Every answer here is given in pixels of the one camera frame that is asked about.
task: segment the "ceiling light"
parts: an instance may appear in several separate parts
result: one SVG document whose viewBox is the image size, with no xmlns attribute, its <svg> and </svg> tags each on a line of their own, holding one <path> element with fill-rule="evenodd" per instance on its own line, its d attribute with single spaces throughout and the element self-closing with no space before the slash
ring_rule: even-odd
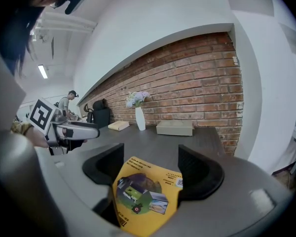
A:
<svg viewBox="0 0 296 237">
<path fill-rule="evenodd" d="M 43 76 L 43 78 L 44 78 L 44 79 L 47 79 L 48 77 L 47 77 L 46 71 L 45 71 L 45 69 L 44 69 L 44 66 L 43 66 L 43 65 L 39 65 L 39 66 L 38 66 L 38 69 L 39 69 L 41 75 Z"/>
</svg>

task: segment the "brick wall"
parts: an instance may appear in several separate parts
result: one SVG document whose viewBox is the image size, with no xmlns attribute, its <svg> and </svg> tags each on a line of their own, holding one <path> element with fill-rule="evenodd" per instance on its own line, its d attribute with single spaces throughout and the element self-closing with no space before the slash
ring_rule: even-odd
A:
<svg viewBox="0 0 296 237">
<path fill-rule="evenodd" d="M 156 49 L 115 73 L 81 103 L 105 98 L 111 120 L 136 123 L 125 106 L 130 91 L 148 91 L 142 105 L 146 124 L 162 119 L 191 119 L 194 126 L 214 126 L 226 153 L 236 149 L 242 124 L 243 94 L 236 52 L 227 33 L 186 38 Z"/>
</svg>

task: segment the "white vase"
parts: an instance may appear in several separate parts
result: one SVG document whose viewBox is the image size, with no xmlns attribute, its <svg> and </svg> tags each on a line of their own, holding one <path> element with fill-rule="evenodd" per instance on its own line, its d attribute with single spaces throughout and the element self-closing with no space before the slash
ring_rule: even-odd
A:
<svg viewBox="0 0 296 237">
<path fill-rule="evenodd" d="M 137 122 L 139 130 L 144 131 L 146 129 L 146 124 L 145 124 L 145 117 L 144 117 L 144 113 L 143 113 L 142 108 L 136 107 L 135 114 L 136 114 L 136 122 Z"/>
</svg>

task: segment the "beige box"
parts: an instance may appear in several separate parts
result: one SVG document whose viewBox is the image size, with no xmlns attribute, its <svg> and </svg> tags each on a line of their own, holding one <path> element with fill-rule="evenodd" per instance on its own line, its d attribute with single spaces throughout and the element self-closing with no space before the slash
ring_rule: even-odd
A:
<svg viewBox="0 0 296 237">
<path fill-rule="evenodd" d="M 163 120 L 157 125 L 157 134 L 192 136 L 191 120 Z"/>
</svg>

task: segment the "ceiling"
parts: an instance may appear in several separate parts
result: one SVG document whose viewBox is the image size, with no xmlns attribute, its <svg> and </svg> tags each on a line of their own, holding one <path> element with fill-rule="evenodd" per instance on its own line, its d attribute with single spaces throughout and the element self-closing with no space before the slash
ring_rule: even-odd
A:
<svg viewBox="0 0 296 237">
<path fill-rule="evenodd" d="M 66 4 L 53 9 L 48 6 L 35 29 L 35 41 L 25 57 L 18 82 L 25 90 L 50 84 L 74 75 L 76 60 L 84 42 L 92 34 L 99 17 L 113 0 L 85 0 L 71 15 L 65 15 Z M 37 65 L 43 64 L 48 79 L 43 79 Z"/>
</svg>

